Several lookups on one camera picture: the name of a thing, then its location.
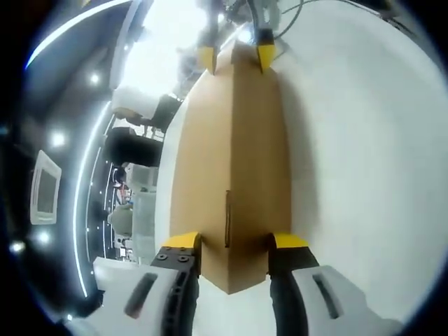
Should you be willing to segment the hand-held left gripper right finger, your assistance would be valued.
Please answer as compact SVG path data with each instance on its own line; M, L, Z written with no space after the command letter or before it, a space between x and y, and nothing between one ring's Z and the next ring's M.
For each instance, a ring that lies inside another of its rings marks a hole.
M399 335L401 322L368 307L364 292L336 269L320 265L294 234L268 238L270 297L278 335Z

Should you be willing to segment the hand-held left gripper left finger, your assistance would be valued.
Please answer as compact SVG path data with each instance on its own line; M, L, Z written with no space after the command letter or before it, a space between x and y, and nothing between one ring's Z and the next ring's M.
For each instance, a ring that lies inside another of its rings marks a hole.
M70 335L191 335L199 296L200 234L170 237L149 265L97 258L102 304L68 322Z

